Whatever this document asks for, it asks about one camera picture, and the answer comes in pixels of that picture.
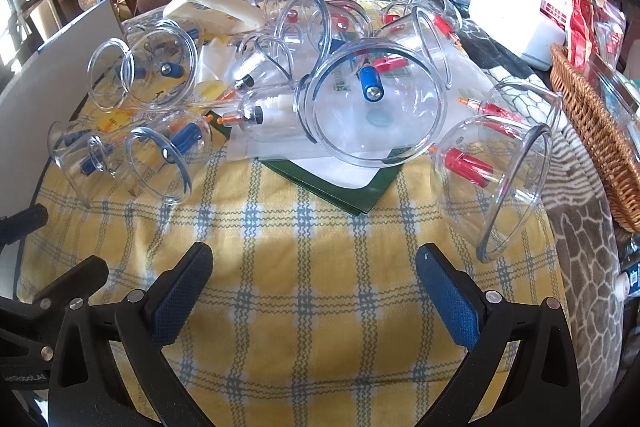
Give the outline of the large cup red valve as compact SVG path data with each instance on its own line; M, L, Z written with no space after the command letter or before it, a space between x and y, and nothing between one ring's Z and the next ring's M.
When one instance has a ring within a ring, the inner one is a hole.
M548 124L484 115L430 147L436 206L480 262L502 255L540 201L552 152Z

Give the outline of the cream suction pump gun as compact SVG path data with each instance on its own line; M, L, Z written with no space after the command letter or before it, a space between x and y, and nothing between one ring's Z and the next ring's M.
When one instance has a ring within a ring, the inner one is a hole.
M264 12L243 0L171 0L163 18L195 20L213 35L242 34L266 24Z

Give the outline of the large cup blue valve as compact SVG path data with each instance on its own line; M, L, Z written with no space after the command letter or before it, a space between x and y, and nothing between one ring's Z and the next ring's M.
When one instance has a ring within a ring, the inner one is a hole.
M363 168L395 167L442 131L445 83L421 54L387 39L344 44L302 81L300 124L329 155Z

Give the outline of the white foam cupping case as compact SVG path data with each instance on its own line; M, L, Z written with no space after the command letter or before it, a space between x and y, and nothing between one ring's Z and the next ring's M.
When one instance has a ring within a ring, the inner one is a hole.
M48 212L46 225L1 251L1 294L32 301L64 270L94 253L90 211L53 164L51 124L96 127L88 97L88 64L96 48L122 36L111 2L78 16L35 53L1 93L1 213L11 217L33 205Z

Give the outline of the grey giraffe pattern tablecloth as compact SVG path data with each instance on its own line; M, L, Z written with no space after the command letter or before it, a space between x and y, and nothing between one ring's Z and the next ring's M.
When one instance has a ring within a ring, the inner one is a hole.
M568 122L556 135L542 192L558 255L582 395L591 423L612 395L623 346L623 307L613 293L620 271L614 227L597 170Z

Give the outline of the clear cup blue valve left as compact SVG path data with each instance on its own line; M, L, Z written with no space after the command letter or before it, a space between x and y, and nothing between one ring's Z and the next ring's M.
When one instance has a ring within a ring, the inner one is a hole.
M189 199L195 178L214 150L213 117L173 109L111 131L55 121L48 132L51 160L84 206L107 183L137 197L148 193L175 206Z

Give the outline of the clear cup blue valve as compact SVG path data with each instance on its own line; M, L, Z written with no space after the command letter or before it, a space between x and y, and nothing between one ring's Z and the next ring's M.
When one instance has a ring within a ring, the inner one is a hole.
M148 193L175 206L189 199L195 178L214 150L213 117L173 109L111 131L55 121L48 132L51 160L84 206L107 183L137 197Z
M198 43L172 20L141 29L120 66L125 92L137 106L147 109L178 106L193 92Z

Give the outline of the yellow plaid cloth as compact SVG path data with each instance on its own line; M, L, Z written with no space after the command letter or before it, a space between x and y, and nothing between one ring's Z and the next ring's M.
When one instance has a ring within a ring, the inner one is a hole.
M85 206L50 167L37 195L49 221L26 239L17 296L96 255L110 268L96 301L114 303L203 242L213 275L165 355L215 424L411 426L464 355L416 277L421 245L437 244L512 303L564 295L543 211L502 257L479 262L440 217L430 173L427 158L408 162L369 212L352 216L224 150L176 207L109 179Z

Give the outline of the wicker basket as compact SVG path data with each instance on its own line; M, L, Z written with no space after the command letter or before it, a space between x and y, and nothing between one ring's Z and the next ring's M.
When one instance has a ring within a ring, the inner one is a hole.
M566 49L551 48L550 81L560 92L566 116L584 143L602 181L613 219L628 232L639 232L639 163L597 91L567 60Z

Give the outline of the green booklet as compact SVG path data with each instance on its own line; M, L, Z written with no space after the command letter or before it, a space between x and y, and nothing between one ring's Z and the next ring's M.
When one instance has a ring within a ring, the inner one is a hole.
M259 164L295 185L295 207L311 215L317 199L352 216L368 213L394 183L400 167L361 168L335 158L265 159Z

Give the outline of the white tissue box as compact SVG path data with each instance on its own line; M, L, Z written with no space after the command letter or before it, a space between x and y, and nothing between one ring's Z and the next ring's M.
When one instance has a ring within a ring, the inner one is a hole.
M491 39L543 72L552 67L551 47L565 41L565 30L534 0L471 0L469 14Z

